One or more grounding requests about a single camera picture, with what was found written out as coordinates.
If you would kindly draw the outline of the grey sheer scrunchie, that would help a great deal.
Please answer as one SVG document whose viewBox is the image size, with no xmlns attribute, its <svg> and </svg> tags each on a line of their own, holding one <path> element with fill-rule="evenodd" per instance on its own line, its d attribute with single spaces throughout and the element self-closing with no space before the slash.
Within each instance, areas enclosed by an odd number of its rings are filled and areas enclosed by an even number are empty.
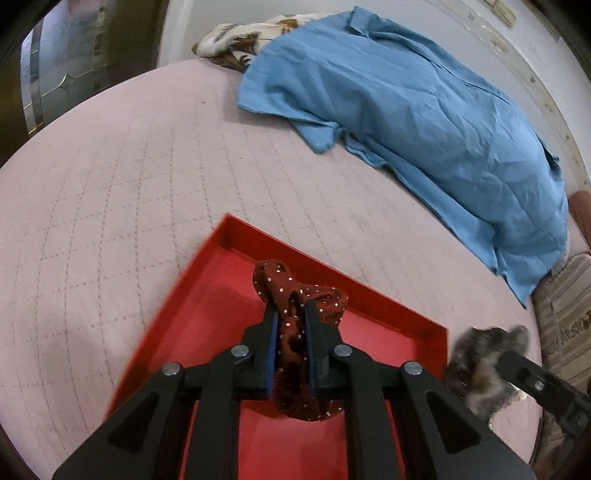
<svg viewBox="0 0 591 480">
<path fill-rule="evenodd" d="M 489 424 L 516 395 L 516 389 L 497 371 L 499 360 L 507 352 L 525 355 L 529 344 L 530 334 L 523 325 L 509 331 L 471 327 L 454 344 L 445 384 L 476 417 Z"/>
</svg>

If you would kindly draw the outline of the red polka dot scrunchie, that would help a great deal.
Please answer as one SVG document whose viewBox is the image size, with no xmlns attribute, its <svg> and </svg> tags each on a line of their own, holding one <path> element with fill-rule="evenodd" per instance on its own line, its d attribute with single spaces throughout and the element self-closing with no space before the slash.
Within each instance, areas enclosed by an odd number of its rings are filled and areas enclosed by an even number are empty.
<svg viewBox="0 0 591 480">
<path fill-rule="evenodd" d="M 314 302 L 320 321 L 338 327 L 349 303 L 346 292 L 331 286 L 301 283 L 280 260 L 257 262 L 252 284 L 263 303 L 273 302 L 279 311 L 273 382 L 276 409 L 287 417 L 307 422 L 325 421 L 340 414 L 341 401 L 317 400 L 311 394 L 304 307 Z"/>
</svg>

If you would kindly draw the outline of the striped floral pillow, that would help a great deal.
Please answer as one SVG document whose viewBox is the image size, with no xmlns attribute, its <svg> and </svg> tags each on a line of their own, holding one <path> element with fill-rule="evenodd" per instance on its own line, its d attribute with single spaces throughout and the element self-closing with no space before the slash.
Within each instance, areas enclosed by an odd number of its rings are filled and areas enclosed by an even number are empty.
<svg viewBox="0 0 591 480">
<path fill-rule="evenodd" d="M 545 369 L 582 393 L 590 381 L 590 255 L 569 259 L 532 296 Z"/>
</svg>

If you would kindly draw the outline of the red cardboard tray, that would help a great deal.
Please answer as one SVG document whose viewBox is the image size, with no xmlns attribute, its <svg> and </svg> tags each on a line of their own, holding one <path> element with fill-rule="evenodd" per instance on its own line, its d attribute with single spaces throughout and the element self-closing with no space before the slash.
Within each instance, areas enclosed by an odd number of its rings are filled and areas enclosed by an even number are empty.
<svg viewBox="0 0 591 480">
<path fill-rule="evenodd" d="M 415 360 L 441 377 L 448 360 L 448 331 L 346 274 L 225 215 L 171 289 L 141 338 L 108 408 L 114 412 L 168 361 L 206 363 L 238 344 L 246 327 L 263 319 L 264 303 L 252 282 L 256 263 L 279 260 L 294 279 L 318 289 L 335 287 L 349 298 L 339 322 L 342 340 L 374 360 L 400 366 Z M 281 394 L 308 390 L 307 360 L 290 362 L 280 347 L 269 400 L 240 407 L 238 478 L 345 479 L 346 420 L 290 418 L 280 410 Z"/>
</svg>

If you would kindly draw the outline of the pink bolster pillow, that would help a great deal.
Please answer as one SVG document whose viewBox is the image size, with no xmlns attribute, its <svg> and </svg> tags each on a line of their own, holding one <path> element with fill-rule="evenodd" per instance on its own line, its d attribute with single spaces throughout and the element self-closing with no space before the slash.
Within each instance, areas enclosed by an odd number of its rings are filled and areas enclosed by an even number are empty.
<svg viewBox="0 0 591 480">
<path fill-rule="evenodd" d="M 579 190 L 568 198 L 569 211 L 581 233 L 585 237 L 590 236 L 591 230 L 591 193 Z"/>
</svg>

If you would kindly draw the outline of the pink quilted bed cover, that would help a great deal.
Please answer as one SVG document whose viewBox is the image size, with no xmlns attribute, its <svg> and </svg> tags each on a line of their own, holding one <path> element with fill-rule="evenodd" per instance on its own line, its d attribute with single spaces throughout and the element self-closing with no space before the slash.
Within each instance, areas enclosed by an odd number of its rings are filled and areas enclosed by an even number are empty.
<svg viewBox="0 0 591 480">
<path fill-rule="evenodd" d="M 240 77 L 159 68 L 70 110 L 1 170 L 1 423 L 42 479 L 98 426 L 187 262 L 225 214 L 458 337 L 537 331 L 393 176 L 235 104 Z"/>
</svg>

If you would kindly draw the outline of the blue cloth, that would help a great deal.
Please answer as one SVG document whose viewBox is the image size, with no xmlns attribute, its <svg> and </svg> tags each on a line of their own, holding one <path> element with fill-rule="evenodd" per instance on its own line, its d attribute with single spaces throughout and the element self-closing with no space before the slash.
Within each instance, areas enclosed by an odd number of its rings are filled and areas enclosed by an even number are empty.
<svg viewBox="0 0 591 480">
<path fill-rule="evenodd" d="M 238 106 L 290 121 L 315 153 L 388 168 L 520 301 L 567 246 L 558 159 L 502 91 L 431 39 L 362 7 L 274 39 Z"/>
</svg>

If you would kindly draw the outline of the brown floral blanket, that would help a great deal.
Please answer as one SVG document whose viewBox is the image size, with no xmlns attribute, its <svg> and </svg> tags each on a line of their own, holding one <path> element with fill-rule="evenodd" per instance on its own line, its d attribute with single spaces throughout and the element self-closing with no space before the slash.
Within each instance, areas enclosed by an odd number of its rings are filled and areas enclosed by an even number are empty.
<svg viewBox="0 0 591 480">
<path fill-rule="evenodd" d="M 243 73 L 277 37 L 332 15 L 334 12 L 279 15 L 257 23 L 222 23 L 195 43 L 192 53 L 214 65 Z"/>
</svg>

